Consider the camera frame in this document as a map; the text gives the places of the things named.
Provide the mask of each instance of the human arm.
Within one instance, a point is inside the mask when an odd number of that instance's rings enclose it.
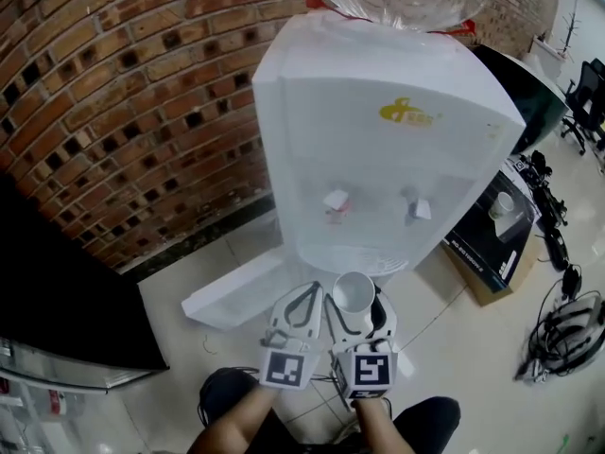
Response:
[[[373,454],[414,454],[390,420],[381,399],[356,400],[354,408],[361,432]]]
[[[244,454],[280,391],[257,386],[205,429],[187,454]]]

